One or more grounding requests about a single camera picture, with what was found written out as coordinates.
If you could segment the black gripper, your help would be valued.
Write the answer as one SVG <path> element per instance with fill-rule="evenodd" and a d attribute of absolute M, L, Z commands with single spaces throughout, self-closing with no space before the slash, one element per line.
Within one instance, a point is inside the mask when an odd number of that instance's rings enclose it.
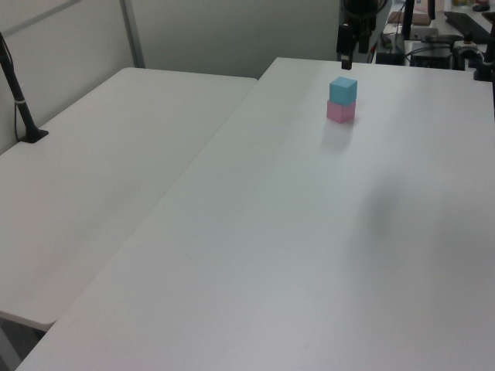
<path fill-rule="evenodd" d="M 344 70 L 351 70 L 352 68 L 354 49 L 353 28 L 363 28 L 358 35 L 358 53 L 368 53 L 368 29 L 376 28 L 377 10 L 377 0 L 343 1 L 344 19 L 346 24 L 339 25 L 336 52 L 340 55 L 341 67 Z"/>

